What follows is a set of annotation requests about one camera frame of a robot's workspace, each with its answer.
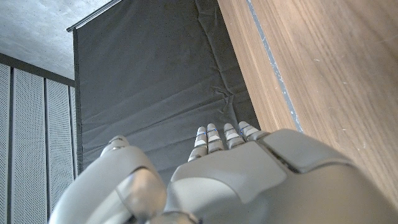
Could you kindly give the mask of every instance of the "robotic finger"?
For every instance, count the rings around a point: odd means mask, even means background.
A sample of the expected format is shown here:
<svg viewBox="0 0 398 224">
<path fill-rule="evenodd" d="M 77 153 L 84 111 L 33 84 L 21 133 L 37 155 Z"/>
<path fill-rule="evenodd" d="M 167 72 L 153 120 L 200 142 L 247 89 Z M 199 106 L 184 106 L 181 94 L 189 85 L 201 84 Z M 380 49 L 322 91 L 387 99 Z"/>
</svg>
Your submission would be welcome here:
<svg viewBox="0 0 398 224">
<path fill-rule="evenodd" d="M 202 156 L 207 155 L 207 135 L 206 128 L 200 127 L 197 132 L 197 137 L 195 140 L 195 148 L 191 152 L 188 162 L 193 161 L 195 159 L 199 159 Z"/>
<path fill-rule="evenodd" d="M 224 134 L 228 149 L 232 149 L 244 143 L 243 138 L 237 134 L 232 124 L 226 123 L 224 125 Z"/>
<path fill-rule="evenodd" d="M 217 128 L 214 124 L 207 125 L 207 139 L 208 139 L 208 152 L 213 153 L 216 151 L 224 150 L 223 142 L 218 134 Z"/>
</svg>

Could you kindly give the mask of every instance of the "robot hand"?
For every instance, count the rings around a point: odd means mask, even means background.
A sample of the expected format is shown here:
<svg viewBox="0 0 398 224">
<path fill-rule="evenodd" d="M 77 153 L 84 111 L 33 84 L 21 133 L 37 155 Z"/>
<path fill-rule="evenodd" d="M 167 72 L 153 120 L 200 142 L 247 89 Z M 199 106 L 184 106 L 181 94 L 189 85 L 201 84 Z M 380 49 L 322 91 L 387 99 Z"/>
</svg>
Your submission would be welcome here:
<svg viewBox="0 0 398 224">
<path fill-rule="evenodd" d="M 296 131 L 200 127 L 148 223 L 394 223 L 395 208 L 344 155 Z"/>
</svg>

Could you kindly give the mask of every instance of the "wall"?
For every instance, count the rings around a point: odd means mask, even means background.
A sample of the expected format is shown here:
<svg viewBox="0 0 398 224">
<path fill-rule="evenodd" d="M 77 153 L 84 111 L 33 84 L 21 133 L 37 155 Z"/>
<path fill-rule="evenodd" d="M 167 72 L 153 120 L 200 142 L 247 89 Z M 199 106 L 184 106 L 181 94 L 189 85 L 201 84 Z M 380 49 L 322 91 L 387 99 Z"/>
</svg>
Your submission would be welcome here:
<svg viewBox="0 0 398 224">
<path fill-rule="evenodd" d="M 47 223 L 76 177 L 75 89 L 0 64 L 0 223 Z"/>
</svg>

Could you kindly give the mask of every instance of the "wood grain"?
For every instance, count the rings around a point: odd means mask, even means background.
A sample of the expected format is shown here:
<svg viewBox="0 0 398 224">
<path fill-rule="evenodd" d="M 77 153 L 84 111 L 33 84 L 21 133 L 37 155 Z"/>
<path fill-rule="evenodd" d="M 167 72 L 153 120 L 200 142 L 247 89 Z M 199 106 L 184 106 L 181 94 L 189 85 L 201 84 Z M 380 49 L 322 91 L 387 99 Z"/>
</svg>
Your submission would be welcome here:
<svg viewBox="0 0 398 224">
<path fill-rule="evenodd" d="M 304 133 L 352 158 L 398 207 L 398 2 L 251 2 Z M 234 13 L 224 20 L 239 64 L 249 63 L 239 56 L 245 51 L 240 48 L 265 52 L 258 32 L 228 25 L 232 17 L 254 24 L 246 1 L 219 0 L 219 4 L 223 15 Z M 239 35 L 248 38 L 239 39 Z M 259 79 L 245 74 L 248 70 L 242 72 L 245 81 Z M 252 90 L 253 94 L 259 91 L 264 90 Z M 255 110 L 262 101 L 252 98 Z"/>
<path fill-rule="evenodd" d="M 247 20 L 251 17 L 249 9 L 246 6 L 247 10 L 240 10 L 234 1 L 219 1 L 219 4 L 261 129 L 269 132 L 294 129 L 274 71 L 265 60 L 267 54 L 256 25 Z"/>
</svg>

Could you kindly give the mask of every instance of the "dark gray fabric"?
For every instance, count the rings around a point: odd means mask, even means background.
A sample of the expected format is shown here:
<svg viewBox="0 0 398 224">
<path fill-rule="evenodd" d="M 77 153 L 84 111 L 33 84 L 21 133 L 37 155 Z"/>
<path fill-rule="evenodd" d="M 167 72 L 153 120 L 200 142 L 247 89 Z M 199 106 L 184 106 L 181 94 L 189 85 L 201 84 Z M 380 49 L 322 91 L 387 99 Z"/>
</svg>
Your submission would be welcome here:
<svg viewBox="0 0 398 224">
<path fill-rule="evenodd" d="M 83 168 L 122 134 L 167 183 L 200 126 L 259 127 L 216 0 L 124 0 L 75 38 Z"/>
</svg>

